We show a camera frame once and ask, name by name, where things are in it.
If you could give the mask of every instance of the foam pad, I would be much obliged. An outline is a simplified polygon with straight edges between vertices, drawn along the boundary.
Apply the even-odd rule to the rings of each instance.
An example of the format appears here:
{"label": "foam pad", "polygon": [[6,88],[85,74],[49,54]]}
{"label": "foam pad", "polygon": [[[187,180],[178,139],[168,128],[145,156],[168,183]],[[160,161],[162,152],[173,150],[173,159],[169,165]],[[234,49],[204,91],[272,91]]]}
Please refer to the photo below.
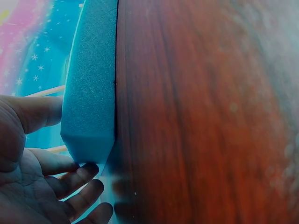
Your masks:
{"label": "foam pad", "polygon": [[78,163],[105,164],[114,143],[117,0],[86,0],[71,51],[61,137]]}

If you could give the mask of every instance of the wooden surface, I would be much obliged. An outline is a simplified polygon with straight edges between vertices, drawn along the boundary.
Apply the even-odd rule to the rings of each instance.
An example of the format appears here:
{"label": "wooden surface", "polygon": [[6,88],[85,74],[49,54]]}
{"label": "wooden surface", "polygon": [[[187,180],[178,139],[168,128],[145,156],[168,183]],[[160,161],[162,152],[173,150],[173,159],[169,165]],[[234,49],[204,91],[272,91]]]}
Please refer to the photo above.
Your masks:
{"label": "wooden surface", "polygon": [[299,223],[297,0],[120,0],[120,223]]}

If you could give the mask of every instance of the finger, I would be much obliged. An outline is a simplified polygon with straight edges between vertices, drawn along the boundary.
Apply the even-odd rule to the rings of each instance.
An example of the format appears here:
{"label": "finger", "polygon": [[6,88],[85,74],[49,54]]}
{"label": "finger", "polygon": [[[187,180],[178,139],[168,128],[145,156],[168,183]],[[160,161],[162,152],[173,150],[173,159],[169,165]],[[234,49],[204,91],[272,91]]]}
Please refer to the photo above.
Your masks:
{"label": "finger", "polygon": [[102,203],[77,224],[107,224],[112,215],[113,207],[108,203]]}
{"label": "finger", "polygon": [[73,222],[90,208],[104,191],[100,180],[91,180],[78,194],[61,202],[66,215]]}
{"label": "finger", "polygon": [[39,161],[44,176],[72,172],[79,168],[79,165],[69,156],[51,153],[44,149],[28,149]]}
{"label": "finger", "polygon": [[74,172],[69,172],[59,178],[48,176],[45,180],[54,190],[58,200],[66,198],[77,189],[88,183],[99,172],[99,167],[88,163]]}
{"label": "finger", "polygon": [[59,97],[3,98],[20,119],[25,134],[60,122],[62,99]]}

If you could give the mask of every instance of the wooden stick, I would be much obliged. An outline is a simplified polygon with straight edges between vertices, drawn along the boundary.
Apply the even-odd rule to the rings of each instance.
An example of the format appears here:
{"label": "wooden stick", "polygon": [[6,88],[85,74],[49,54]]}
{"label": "wooden stick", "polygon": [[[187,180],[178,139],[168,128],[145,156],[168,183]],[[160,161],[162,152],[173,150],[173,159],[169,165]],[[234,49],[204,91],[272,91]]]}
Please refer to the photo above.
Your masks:
{"label": "wooden stick", "polygon": [[52,153],[60,153],[60,152],[66,152],[67,148],[66,148],[66,146],[57,146],[57,147],[53,147],[53,148],[48,148],[46,150],[49,152],[52,152]]}
{"label": "wooden stick", "polygon": [[44,96],[47,96],[47,95],[50,95],[50,94],[53,94],[53,93],[56,93],[56,92],[64,91],[64,90],[65,90],[65,85],[61,85],[61,86],[58,86],[58,87],[55,87],[55,88],[51,88],[51,89],[48,89],[48,90],[43,90],[43,91],[40,91],[40,92],[37,92],[37,93],[30,94],[26,97],[44,97]]}

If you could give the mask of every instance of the hand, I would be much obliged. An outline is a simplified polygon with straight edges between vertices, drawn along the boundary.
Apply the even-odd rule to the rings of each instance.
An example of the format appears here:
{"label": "hand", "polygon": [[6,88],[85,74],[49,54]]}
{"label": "hand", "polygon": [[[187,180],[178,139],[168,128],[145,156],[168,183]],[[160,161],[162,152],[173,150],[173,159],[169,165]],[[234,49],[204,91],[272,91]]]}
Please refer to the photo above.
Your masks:
{"label": "hand", "polygon": [[[92,180],[99,171],[95,164],[79,168],[70,157],[24,149],[26,134],[60,121],[61,106],[60,98],[0,96],[0,223],[69,224],[103,192],[102,182]],[[102,203],[79,224],[107,224],[112,213],[112,206]]]}

